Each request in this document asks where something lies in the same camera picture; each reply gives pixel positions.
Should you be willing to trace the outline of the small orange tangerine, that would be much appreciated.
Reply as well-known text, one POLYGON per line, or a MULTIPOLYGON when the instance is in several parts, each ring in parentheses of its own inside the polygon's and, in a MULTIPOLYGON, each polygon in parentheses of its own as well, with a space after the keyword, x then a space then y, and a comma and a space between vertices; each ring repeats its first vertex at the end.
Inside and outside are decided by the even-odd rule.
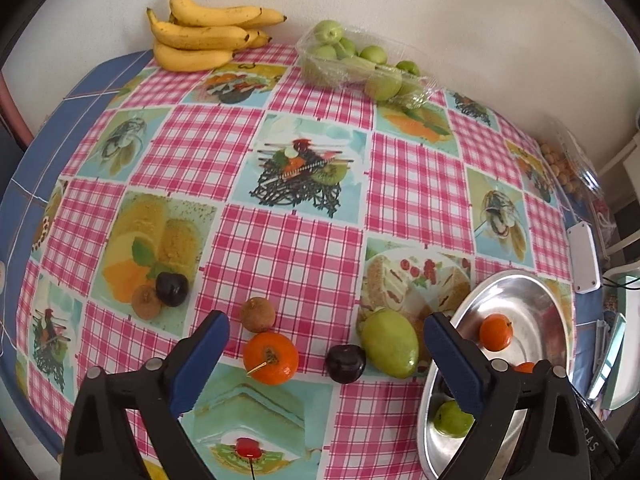
POLYGON ((527 361, 527 362, 518 364, 516 367, 514 367, 514 370, 519 373, 532 374, 535 366, 536 366, 535 362, 527 361))

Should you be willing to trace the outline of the small green fruit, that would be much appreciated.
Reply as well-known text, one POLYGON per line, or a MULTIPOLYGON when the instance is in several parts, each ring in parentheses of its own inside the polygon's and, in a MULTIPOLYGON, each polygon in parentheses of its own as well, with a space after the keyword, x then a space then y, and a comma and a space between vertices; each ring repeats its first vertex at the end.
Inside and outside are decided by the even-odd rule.
POLYGON ((455 400, 444 402, 434 418, 435 429, 445 436, 464 438, 475 422, 473 415, 465 413, 455 400))

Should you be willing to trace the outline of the brown kiwi-like fruit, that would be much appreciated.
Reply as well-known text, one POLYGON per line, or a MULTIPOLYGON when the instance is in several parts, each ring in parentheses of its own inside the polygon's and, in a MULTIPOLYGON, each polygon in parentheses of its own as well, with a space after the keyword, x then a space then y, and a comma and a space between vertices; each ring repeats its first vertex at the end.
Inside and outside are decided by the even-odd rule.
POLYGON ((156 296, 154 286, 141 285, 132 294, 131 307, 138 318, 149 321, 160 314, 162 303, 156 296))

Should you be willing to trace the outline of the large orange tangerine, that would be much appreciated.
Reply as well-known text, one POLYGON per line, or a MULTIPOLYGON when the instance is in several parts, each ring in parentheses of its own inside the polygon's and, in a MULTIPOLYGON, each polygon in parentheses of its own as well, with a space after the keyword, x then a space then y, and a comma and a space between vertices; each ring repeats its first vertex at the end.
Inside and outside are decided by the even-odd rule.
POLYGON ((480 344, 491 352, 504 350, 511 343, 512 337, 512 322, 504 314, 490 314, 480 324, 478 339, 480 344))

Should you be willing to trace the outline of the dark cherry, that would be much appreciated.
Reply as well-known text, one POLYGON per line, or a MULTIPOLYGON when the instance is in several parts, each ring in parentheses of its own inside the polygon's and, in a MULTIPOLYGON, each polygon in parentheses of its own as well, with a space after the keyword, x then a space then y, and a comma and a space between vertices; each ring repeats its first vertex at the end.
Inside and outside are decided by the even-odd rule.
POLYGON ((367 366, 367 355, 356 344, 337 344, 326 354, 324 366, 334 382, 351 384, 363 374, 367 366))
POLYGON ((156 296, 167 307, 181 306, 189 295, 189 288, 189 280, 179 273, 160 272, 155 280, 156 296))

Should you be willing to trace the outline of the orange tangerine with stem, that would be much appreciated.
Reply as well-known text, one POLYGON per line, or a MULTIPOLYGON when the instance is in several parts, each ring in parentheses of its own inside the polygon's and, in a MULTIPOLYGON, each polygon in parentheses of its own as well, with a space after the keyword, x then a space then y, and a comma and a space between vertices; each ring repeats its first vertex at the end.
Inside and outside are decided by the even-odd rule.
POLYGON ((263 332, 245 344, 242 360, 248 377, 263 385, 278 386, 296 374, 299 355, 288 337, 263 332))

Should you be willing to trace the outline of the large green mango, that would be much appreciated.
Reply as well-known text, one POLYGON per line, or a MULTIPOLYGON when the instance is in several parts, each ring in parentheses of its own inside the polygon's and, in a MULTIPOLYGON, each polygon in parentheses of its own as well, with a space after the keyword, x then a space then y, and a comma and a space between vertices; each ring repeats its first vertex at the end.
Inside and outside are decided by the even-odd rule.
POLYGON ((412 324, 399 312, 378 309, 358 324, 361 347, 381 373, 405 379, 414 374, 420 353, 412 324))

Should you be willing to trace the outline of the silver metal bowl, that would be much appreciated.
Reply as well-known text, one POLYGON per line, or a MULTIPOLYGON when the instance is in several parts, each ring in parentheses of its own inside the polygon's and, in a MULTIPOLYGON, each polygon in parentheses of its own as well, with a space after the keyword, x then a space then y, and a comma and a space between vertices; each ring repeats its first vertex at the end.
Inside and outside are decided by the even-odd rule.
MULTIPOLYGON (((547 360, 573 373, 573 337, 560 302, 540 278, 525 271, 502 271, 478 284, 456 310, 445 312, 465 339, 480 342, 480 324, 488 315, 505 315, 513 325, 511 343, 499 352, 483 349, 487 359, 511 365, 547 360)), ((416 445, 426 478, 436 479, 456 454, 462 441, 437 431, 434 420, 440 404, 451 399, 436 364, 428 368, 421 396, 416 445)))

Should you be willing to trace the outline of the white plastic device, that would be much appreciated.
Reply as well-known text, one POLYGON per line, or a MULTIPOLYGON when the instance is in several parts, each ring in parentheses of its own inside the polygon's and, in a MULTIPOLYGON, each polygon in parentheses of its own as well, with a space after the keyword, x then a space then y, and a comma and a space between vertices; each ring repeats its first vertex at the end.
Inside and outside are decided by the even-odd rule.
POLYGON ((601 272, 591 226, 585 221, 578 222, 566 234, 574 291, 579 295, 594 292, 601 287, 601 272))

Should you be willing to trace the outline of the checkered fruit-print tablecloth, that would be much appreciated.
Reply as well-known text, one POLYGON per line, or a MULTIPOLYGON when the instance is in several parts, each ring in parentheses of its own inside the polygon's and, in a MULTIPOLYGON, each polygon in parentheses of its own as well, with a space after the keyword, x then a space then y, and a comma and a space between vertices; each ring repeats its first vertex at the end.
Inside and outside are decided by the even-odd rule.
POLYGON ((372 311, 420 328, 492 274, 537 274, 576 353, 566 230, 537 143, 437 91, 407 113, 304 84, 295 50, 265 47, 194 74, 148 54, 97 67, 26 151, 1 203, 1 374, 40 444, 63 449, 85 372, 164 356, 210 311, 224 356, 186 432, 229 479, 420 479, 426 369, 368 368, 351 385, 324 359, 372 311), (156 318, 131 297, 160 272, 189 295, 156 318), (245 301, 268 299, 296 374, 246 374, 245 301))

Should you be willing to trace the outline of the clear box of nuts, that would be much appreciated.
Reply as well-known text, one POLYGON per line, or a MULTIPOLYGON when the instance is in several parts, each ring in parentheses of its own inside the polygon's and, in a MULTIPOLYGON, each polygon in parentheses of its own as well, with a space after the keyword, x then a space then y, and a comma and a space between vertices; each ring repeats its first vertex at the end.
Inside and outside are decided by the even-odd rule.
POLYGON ((576 136, 558 118, 544 118, 540 150, 574 217, 588 221, 607 245, 616 229, 597 171, 576 136))

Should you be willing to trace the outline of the yellow banana bunch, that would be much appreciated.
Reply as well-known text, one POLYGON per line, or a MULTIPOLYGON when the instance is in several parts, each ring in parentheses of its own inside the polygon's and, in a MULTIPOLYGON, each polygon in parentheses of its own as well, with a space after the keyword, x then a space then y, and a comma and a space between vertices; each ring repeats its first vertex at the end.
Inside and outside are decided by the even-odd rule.
POLYGON ((212 8, 194 0, 169 0, 169 18, 162 20, 153 9, 145 10, 155 63, 171 73, 214 70, 231 62, 244 50, 270 43, 268 27, 288 17, 264 6, 212 8))

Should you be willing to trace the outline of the green guava front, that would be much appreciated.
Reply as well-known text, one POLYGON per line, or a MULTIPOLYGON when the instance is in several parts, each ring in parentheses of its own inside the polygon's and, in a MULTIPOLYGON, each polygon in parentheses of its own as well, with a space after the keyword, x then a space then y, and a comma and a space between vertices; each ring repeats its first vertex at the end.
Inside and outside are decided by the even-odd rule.
POLYGON ((384 102, 396 96, 401 87, 400 73, 377 70, 367 79, 363 93, 373 101, 384 102))

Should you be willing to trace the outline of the green guava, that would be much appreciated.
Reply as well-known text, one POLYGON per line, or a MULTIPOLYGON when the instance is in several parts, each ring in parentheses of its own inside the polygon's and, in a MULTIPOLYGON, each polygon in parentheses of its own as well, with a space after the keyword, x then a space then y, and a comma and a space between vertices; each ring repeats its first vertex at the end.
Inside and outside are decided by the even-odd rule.
POLYGON ((323 20, 314 25, 314 39, 319 44, 337 44, 344 36, 342 25, 334 20, 323 20))
POLYGON ((400 73, 377 70, 367 79, 363 93, 373 101, 384 102, 396 96, 401 87, 400 73))

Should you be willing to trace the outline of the green guava top left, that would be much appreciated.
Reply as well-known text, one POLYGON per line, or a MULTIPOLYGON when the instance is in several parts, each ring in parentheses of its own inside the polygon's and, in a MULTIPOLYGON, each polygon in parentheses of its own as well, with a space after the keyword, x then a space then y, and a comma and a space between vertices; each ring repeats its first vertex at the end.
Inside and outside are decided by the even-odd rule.
POLYGON ((344 36, 342 25, 334 20, 323 20, 314 25, 314 39, 319 44, 337 44, 344 36))

